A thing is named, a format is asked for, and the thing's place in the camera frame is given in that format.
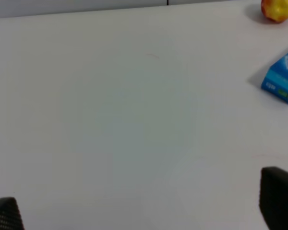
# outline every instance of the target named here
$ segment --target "table surface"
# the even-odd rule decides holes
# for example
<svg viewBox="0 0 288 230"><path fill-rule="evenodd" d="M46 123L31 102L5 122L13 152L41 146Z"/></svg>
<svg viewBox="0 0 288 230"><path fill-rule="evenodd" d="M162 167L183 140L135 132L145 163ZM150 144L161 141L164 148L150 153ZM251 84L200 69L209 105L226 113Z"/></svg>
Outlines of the table surface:
<svg viewBox="0 0 288 230"><path fill-rule="evenodd" d="M287 51L251 1L0 19L0 197L26 229L267 229Z"/></svg>

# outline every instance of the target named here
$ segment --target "apple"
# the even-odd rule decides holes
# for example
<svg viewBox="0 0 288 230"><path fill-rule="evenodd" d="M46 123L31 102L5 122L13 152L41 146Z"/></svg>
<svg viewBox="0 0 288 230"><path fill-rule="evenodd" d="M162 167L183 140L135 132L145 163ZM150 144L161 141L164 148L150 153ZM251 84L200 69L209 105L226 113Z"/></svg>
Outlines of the apple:
<svg viewBox="0 0 288 230"><path fill-rule="evenodd" d="M267 19L282 23L288 19L288 0L262 0L261 11Z"/></svg>

